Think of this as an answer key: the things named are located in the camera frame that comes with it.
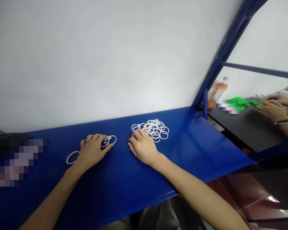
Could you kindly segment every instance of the watch strap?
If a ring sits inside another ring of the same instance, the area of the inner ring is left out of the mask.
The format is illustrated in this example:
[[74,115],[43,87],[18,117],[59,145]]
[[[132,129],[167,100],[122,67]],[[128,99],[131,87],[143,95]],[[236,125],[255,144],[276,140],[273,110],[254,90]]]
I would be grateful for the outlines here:
[[286,119],[286,120],[279,120],[279,121],[274,122],[274,124],[276,124],[276,125],[288,124],[288,121],[287,121],[287,120],[288,120],[288,119]]

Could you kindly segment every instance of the green plastic pieces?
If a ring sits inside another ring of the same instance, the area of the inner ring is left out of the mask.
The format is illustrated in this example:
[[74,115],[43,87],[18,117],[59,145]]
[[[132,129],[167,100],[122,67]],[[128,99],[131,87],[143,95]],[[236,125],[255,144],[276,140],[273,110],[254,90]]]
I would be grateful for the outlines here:
[[234,97],[232,99],[227,100],[228,107],[234,107],[236,111],[242,111],[245,109],[245,107],[250,106],[250,104],[253,104],[254,106],[261,105],[261,103],[259,102],[248,101],[241,97]]

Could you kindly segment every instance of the blue metal bar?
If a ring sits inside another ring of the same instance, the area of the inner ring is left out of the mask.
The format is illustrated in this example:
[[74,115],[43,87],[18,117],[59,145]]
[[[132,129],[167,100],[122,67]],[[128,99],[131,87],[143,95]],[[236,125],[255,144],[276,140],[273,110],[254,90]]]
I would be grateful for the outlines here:
[[206,120],[208,120],[208,90],[204,90],[203,97],[203,115]]
[[220,65],[231,67],[231,68],[236,68],[236,69],[252,71],[256,73],[263,73],[263,74],[288,78],[288,72],[285,72],[285,71],[271,70],[271,69],[259,68],[259,67],[248,66],[248,65],[240,65],[240,64],[234,64],[234,63],[228,63],[228,62],[221,62]]
[[203,94],[205,89],[210,89],[218,74],[220,73],[223,66],[220,62],[226,62],[231,52],[235,48],[237,42],[239,41],[241,35],[246,29],[247,25],[252,19],[252,16],[256,11],[263,6],[267,0],[245,0],[238,13],[232,22],[215,58],[211,64],[206,77],[200,87],[192,106],[197,110],[202,102]]

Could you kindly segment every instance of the hand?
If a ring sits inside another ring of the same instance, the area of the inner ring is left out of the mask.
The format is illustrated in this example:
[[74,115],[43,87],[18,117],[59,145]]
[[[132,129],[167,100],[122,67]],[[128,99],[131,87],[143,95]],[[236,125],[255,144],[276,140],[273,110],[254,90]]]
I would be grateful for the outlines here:
[[284,94],[268,95],[264,98],[264,100],[277,100],[282,105],[288,106],[288,97]]
[[133,154],[143,163],[152,166],[161,155],[153,139],[143,130],[135,131],[129,138],[128,145]]
[[259,113],[270,118],[274,122],[288,119],[287,110],[279,101],[268,100],[261,105],[256,106],[256,108],[259,109]]
[[73,167],[80,169],[84,173],[97,164],[114,146],[114,144],[110,144],[104,150],[100,149],[101,142],[106,137],[106,135],[95,134],[88,135],[86,140],[82,140],[80,142],[81,150]]

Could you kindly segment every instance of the white rubber band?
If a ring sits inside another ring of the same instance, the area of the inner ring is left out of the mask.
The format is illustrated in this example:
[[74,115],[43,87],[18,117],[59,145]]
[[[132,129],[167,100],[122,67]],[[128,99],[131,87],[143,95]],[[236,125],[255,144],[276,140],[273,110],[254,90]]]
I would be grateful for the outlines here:
[[74,162],[72,162],[72,163],[69,163],[69,162],[68,162],[68,160],[69,160],[69,158],[71,157],[71,155],[73,155],[73,154],[76,153],[76,152],[80,153],[79,151],[75,151],[75,152],[72,152],[71,154],[69,154],[69,156],[66,158],[66,163],[67,163],[67,164],[72,165],[73,163],[76,162],[77,159],[76,159]]
[[116,136],[111,135],[111,136],[108,136],[107,138],[103,139],[103,141],[104,141],[103,143],[105,145],[102,145],[101,147],[103,148],[103,147],[106,147],[107,145],[109,145],[110,144],[110,140],[112,139],[112,137],[115,137],[115,141],[113,142],[113,144],[115,144],[117,138],[116,138]]
[[131,130],[133,132],[138,131],[140,129],[143,129],[145,132],[147,132],[155,143],[158,143],[161,139],[162,140],[167,139],[169,137],[168,133],[170,132],[169,128],[166,127],[164,123],[159,121],[158,119],[149,120],[146,123],[134,124],[131,126]]

